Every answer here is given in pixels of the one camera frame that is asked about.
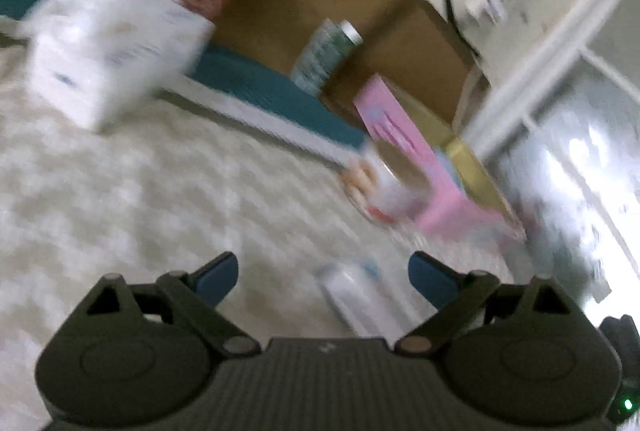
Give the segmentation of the white tissue pack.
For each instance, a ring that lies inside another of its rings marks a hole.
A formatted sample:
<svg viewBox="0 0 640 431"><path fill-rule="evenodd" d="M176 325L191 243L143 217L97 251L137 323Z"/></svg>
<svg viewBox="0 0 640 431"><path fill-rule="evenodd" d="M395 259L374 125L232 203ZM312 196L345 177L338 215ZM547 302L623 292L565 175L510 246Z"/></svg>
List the white tissue pack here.
<svg viewBox="0 0 640 431"><path fill-rule="evenodd" d="M393 345L435 314L396 265L335 260L319 269L316 280L330 308L357 337L384 338Z"/></svg>

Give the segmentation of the pink cardboard box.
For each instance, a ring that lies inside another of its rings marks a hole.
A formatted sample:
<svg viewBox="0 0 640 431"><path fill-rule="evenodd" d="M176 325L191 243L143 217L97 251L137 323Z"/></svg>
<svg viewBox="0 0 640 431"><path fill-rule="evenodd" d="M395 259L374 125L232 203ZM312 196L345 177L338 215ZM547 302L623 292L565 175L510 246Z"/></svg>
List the pink cardboard box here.
<svg viewBox="0 0 640 431"><path fill-rule="evenodd" d="M414 217L424 234L489 246L526 240L483 165L435 113L380 75L366 82L354 105L371 138L396 145L430 180L431 200Z"/></svg>

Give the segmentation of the white instant noodle cup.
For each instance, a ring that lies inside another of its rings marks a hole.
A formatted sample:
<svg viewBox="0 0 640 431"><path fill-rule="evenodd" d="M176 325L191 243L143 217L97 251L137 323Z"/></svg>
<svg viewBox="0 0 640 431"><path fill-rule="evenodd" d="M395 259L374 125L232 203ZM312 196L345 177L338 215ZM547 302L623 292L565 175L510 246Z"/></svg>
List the white instant noodle cup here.
<svg viewBox="0 0 640 431"><path fill-rule="evenodd" d="M430 179L394 144L375 140L363 146L341 176L352 203L370 220L385 224L413 220L430 203Z"/></svg>

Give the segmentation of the white cardboard box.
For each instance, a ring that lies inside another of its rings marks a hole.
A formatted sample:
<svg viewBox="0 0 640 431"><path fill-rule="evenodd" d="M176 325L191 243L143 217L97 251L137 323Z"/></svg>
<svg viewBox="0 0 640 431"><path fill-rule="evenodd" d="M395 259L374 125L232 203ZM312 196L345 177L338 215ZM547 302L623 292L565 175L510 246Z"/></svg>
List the white cardboard box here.
<svg viewBox="0 0 640 431"><path fill-rule="evenodd" d="M99 132L189 73L214 30L180 0L39 0L17 35L29 89Z"/></svg>

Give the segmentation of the green patterned canister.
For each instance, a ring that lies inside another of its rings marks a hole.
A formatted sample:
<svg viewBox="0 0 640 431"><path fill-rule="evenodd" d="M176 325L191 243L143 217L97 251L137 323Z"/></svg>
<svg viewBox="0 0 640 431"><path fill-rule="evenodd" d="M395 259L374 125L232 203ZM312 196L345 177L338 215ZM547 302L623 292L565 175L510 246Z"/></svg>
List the green patterned canister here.
<svg viewBox="0 0 640 431"><path fill-rule="evenodd" d="M360 43L360 33L349 21L325 20L297 58L290 79L300 90L319 96L331 75Z"/></svg>

